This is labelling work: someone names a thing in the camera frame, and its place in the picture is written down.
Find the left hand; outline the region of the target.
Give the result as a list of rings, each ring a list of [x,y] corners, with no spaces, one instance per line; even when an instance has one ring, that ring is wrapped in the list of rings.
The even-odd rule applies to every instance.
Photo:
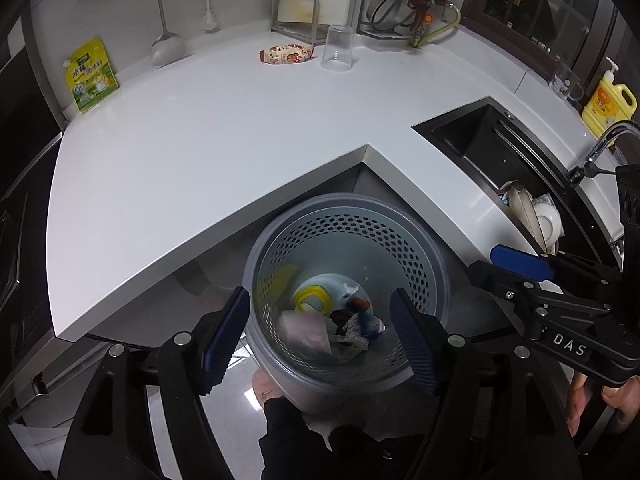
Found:
[[[282,389],[263,368],[258,368],[253,375],[252,389],[261,408],[263,408],[269,400],[284,397]]]

